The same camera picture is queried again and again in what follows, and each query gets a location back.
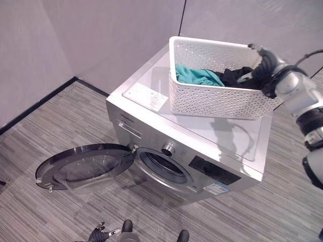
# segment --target clothes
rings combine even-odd
[[[190,69],[186,66],[175,65],[176,78],[178,82],[197,85],[208,85],[224,87],[219,77],[207,69]]]
[[[250,67],[243,67],[238,70],[231,71],[225,69],[224,73],[214,72],[222,81],[225,87],[236,87],[236,88],[246,88],[246,89],[255,89],[261,90],[262,83],[259,80],[250,79],[243,83],[238,83],[237,80],[245,74],[252,72],[253,69]]]

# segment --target plastic basket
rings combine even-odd
[[[175,65],[224,72],[243,66],[256,68],[261,57],[247,45],[186,38],[170,38],[170,103],[175,114],[258,119],[283,101],[270,99],[260,90],[180,83]]]

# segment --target brand logo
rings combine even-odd
[[[124,116],[123,114],[121,114],[121,117],[123,117],[125,120],[135,123],[131,118],[128,118],[127,116]]]

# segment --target teal clothing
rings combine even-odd
[[[186,66],[175,65],[176,78],[178,82],[196,85],[224,87],[220,78],[207,69],[190,69]]]

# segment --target white wall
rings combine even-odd
[[[0,1],[0,127],[72,77],[40,0]]]
[[[178,35],[184,0],[43,0],[74,74],[111,93]]]
[[[323,48],[322,0],[187,0],[181,35],[235,43],[258,43],[294,64]],[[300,67],[313,75],[323,54]]]

